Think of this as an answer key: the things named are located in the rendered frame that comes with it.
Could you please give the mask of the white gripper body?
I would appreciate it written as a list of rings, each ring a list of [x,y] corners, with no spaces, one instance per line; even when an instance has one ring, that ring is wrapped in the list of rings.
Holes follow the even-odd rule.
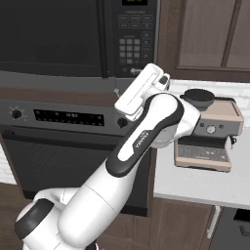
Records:
[[[115,109],[125,115],[135,115],[142,106],[143,94],[163,74],[164,71],[160,67],[148,63],[114,104]]]

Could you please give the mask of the black microwave oven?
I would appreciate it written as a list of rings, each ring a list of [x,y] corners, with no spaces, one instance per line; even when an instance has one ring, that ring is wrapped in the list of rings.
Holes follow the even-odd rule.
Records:
[[[0,0],[0,70],[131,78],[154,61],[157,0]]]

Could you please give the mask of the black microwave door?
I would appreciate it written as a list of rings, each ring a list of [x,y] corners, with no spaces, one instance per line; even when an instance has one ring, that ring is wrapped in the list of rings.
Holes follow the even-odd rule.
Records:
[[[102,77],[96,0],[0,0],[0,70]]]

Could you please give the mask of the black oven door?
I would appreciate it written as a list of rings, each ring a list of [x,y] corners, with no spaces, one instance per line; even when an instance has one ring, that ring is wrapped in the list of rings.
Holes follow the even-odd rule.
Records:
[[[18,135],[48,139],[83,141],[94,137],[106,142],[119,136],[67,131],[8,127]],[[100,167],[112,150],[41,145],[4,140],[4,150],[22,194],[32,199],[46,188],[79,188]]]

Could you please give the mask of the brown base cupboard door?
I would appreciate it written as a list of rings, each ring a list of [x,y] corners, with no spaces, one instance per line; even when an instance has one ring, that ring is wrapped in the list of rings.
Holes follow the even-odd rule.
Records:
[[[208,250],[213,205],[153,198],[149,250]]]

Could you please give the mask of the grey and black oven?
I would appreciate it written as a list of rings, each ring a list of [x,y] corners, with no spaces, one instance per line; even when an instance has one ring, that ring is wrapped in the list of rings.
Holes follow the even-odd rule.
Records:
[[[132,127],[120,128],[119,118],[125,118],[114,108],[113,93],[84,93],[31,88],[0,87],[0,134],[8,127],[67,131],[119,136]],[[14,120],[13,108],[22,111]]]

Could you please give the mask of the beige espresso machine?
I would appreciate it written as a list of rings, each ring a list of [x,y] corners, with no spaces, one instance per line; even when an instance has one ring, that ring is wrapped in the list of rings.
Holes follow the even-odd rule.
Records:
[[[204,89],[189,89],[180,98],[200,111],[190,136],[174,142],[177,167],[229,172],[227,139],[234,145],[242,133],[244,118],[233,98],[216,97]]]

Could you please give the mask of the dark grey dishwasher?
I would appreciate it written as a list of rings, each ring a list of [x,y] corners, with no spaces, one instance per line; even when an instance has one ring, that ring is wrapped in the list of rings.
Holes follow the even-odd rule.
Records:
[[[250,250],[250,210],[225,207],[209,250]]]

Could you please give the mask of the brown wall cupboard door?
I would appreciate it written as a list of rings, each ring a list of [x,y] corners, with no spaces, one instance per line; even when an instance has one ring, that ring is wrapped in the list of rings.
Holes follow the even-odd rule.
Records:
[[[240,81],[228,67],[242,0],[161,0],[157,63],[176,79]]]
[[[235,0],[222,66],[229,81],[250,82],[250,0]]]

